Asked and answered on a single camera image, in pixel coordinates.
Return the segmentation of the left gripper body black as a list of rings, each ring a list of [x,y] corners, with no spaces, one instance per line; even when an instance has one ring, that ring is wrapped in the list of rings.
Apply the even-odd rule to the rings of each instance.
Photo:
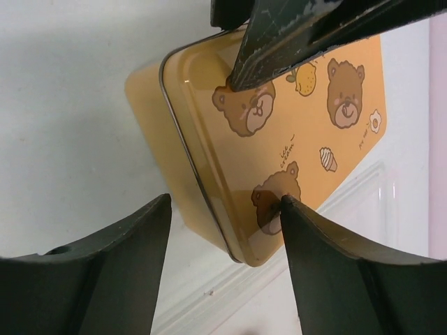
[[[211,0],[210,25],[232,31],[250,21],[256,0]]]

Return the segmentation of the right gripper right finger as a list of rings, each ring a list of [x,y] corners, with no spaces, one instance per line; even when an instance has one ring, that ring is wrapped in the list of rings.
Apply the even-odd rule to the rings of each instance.
[[[445,334],[446,262],[367,239],[295,198],[281,226],[303,334]]]

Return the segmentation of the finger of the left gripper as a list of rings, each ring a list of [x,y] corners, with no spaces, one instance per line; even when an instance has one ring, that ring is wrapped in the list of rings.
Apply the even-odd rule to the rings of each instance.
[[[309,45],[318,22],[343,1],[257,1],[229,85],[246,91],[341,45]]]
[[[343,1],[315,26],[309,45],[344,45],[446,12],[442,0]]]

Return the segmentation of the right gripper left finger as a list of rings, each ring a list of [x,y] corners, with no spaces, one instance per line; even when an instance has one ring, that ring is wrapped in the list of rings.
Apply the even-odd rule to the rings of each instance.
[[[89,236],[1,260],[2,334],[149,334],[172,219],[163,194]]]

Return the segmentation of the silver tin lid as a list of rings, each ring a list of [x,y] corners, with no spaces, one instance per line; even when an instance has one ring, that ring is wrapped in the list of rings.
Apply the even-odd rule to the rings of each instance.
[[[224,246],[257,267],[283,243],[281,198],[319,208],[383,137],[387,115],[378,36],[236,92],[243,33],[171,52],[160,82]]]

